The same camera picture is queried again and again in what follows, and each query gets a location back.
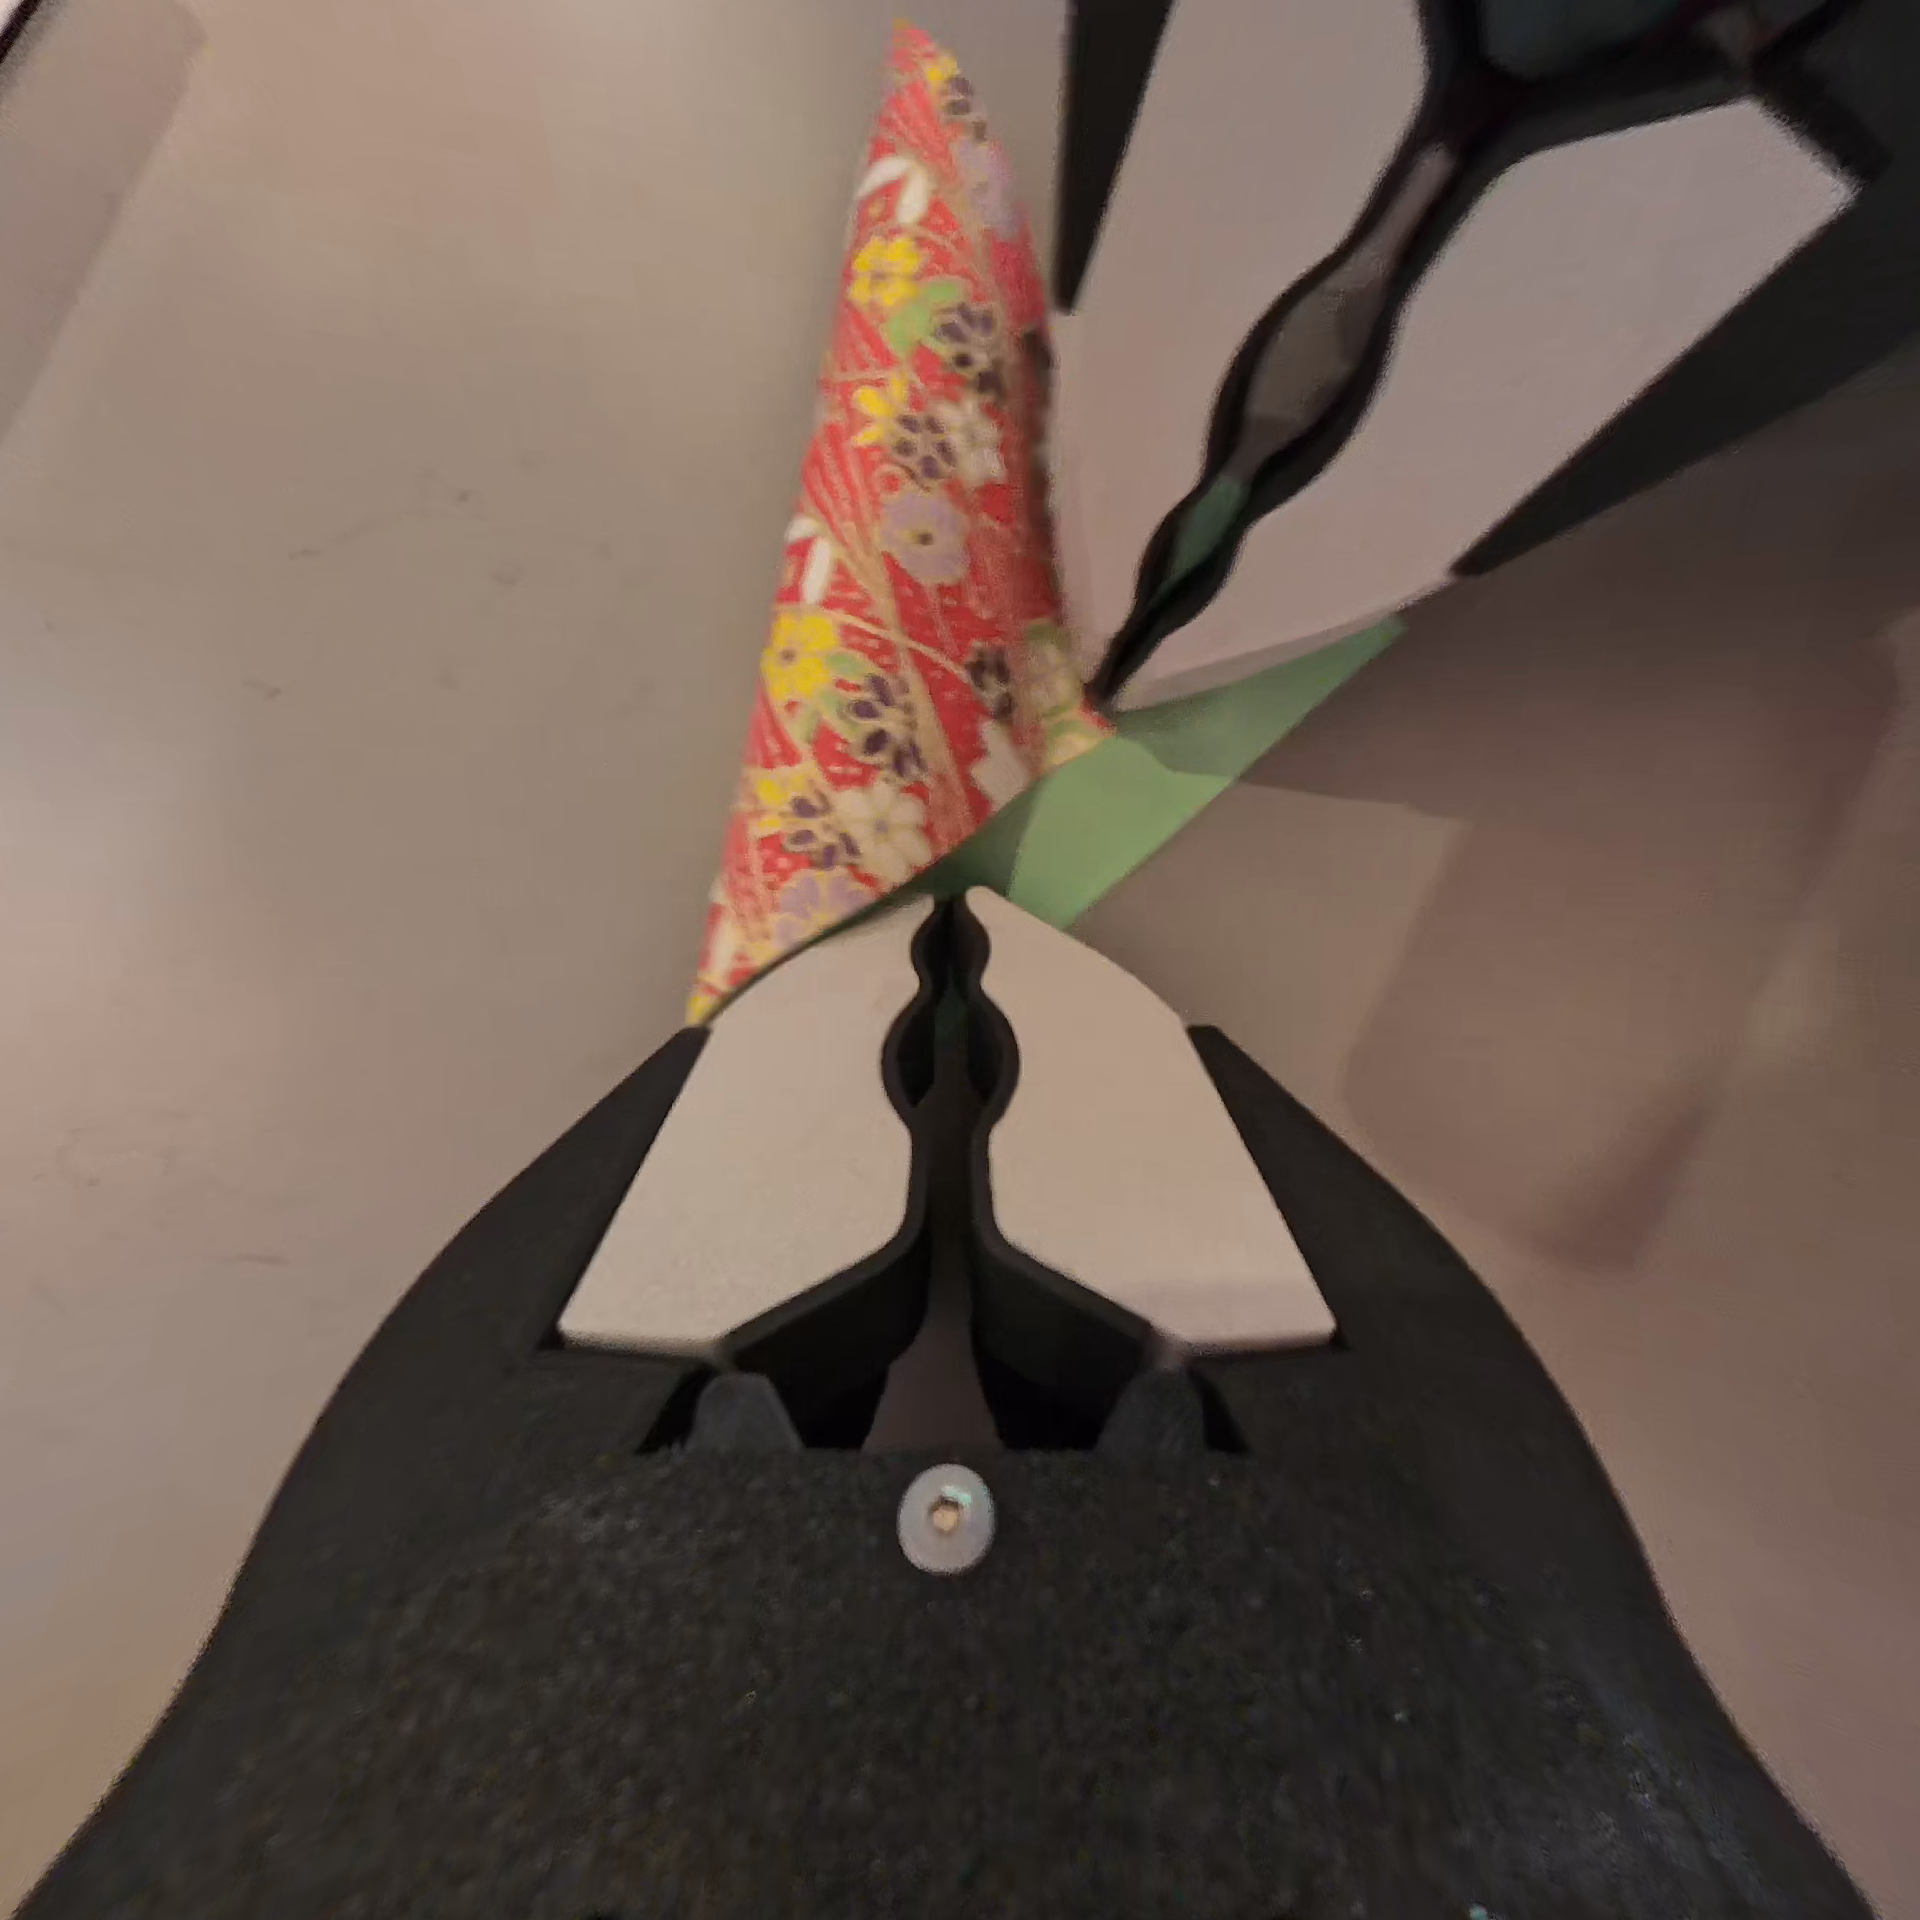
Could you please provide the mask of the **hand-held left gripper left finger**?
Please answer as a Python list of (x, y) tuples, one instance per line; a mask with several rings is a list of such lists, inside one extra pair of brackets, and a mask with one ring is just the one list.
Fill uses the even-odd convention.
[(808, 946), (690, 1066), (556, 1320), (557, 1346), (763, 1381), (811, 1448), (866, 1448), (929, 1318), (949, 909)]

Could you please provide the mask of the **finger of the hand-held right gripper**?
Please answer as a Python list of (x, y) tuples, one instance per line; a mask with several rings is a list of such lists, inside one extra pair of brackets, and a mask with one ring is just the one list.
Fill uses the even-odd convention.
[(1401, 321), (1373, 390), (1344, 399), (1322, 379), (1343, 329), (1368, 329), (1363, 288), (1273, 323), (1386, 183), (1427, 85), (1418, 3), (1169, 8), (1057, 327), (1053, 506), (1098, 696), (1228, 685), (1447, 578), (1433, 327)]
[(1225, 688), (1441, 592), (1857, 191), (1751, 99), (1506, 168), (1421, 277), (1351, 440), (1249, 530), (1119, 706)]

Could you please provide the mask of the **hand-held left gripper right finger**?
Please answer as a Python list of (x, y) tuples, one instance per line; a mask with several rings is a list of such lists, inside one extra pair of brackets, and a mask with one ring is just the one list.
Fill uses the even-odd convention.
[(1092, 1445), (1146, 1375), (1336, 1346), (1329, 1296), (1163, 997), (972, 886), (964, 1005), (972, 1339), (1017, 1424)]

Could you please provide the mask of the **red floral green-backed origami paper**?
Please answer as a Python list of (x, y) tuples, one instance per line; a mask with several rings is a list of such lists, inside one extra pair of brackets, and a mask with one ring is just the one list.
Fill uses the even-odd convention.
[(900, 895), (1071, 928), (1401, 634), (1103, 717), (1043, 474), (1041, 258), (967, 71), (913, 23), (859, 160), (689, 1024)]

